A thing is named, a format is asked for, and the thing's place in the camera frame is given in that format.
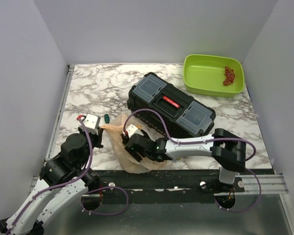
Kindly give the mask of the translucent orange plastic bag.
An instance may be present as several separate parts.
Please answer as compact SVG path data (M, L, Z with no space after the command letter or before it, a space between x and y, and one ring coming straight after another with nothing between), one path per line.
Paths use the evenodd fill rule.
M163 169L167 165L166 162L159 163L148 158L142 158L141 161L137 161L125 150L121 134L123 132L124 122L128 116L128 112L122 112L110 121L109 124L103 125L103 128L110 139L113 153L119 161L122 169L128 173L134 174Z

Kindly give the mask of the red fake grapes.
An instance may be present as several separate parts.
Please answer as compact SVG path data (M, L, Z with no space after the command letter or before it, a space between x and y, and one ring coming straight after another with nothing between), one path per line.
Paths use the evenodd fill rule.
M233 84L236 75L235 75L235 72L232 68L225 66L224 76L225 76L225 79L223 81L224 86L229 86L229 85Z

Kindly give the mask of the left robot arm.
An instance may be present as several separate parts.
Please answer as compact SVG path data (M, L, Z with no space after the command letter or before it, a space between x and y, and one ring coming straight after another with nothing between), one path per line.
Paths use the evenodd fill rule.
M0 220L0 233L42 235L51 219L83 193L94 193L100 186L99 175L84 167L94 148L102 148L103 129L69 135L61 151L42 167L36 186L21 207Z

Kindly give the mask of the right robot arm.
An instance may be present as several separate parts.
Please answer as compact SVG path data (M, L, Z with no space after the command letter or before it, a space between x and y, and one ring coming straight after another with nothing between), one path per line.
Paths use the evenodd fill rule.
M233 187L237 173L245 171L246 142L222 128L202 137L164 137L153 141L145 131L132 125L121 138L125 150L138 162L145 158L160 163L186 157L215 159L221 165L216 187L222 192Z

